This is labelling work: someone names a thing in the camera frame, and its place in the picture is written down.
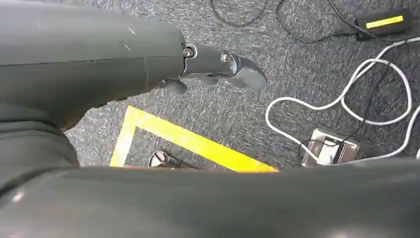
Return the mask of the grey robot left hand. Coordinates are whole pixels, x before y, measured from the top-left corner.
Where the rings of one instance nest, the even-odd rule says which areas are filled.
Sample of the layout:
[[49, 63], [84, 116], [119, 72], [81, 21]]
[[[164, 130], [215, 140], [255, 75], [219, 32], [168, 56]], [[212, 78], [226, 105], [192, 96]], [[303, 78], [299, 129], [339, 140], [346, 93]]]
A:
[[262, 69], [172, 24], [0, 3], [3, 238], [417, 238], [420, 161], [395, 153], [285, 172], [79, 166], [63, 134], [87, 110], [182, 78], [260, 89]]

